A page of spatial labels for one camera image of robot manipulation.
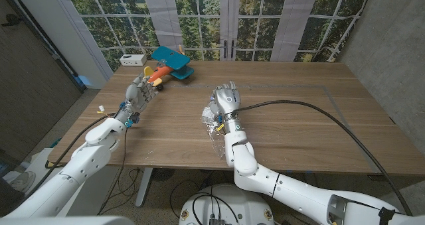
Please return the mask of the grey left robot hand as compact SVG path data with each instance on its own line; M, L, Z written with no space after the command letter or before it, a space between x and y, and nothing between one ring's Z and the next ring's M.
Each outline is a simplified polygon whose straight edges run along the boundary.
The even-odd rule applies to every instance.
M118 110L114 119L125 123L132 116L141 113L147 104L158 95L159 92L148 80L149 78L141 73L127 87L124 105Z

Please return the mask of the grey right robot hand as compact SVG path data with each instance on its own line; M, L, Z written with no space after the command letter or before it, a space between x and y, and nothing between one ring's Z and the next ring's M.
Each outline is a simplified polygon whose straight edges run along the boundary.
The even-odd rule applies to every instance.
M240 119L235 112L240 107L240 94L236 84L230 81L228 84L217 86L212 91L210 109L215 116L222 118L224 133L241 130Z

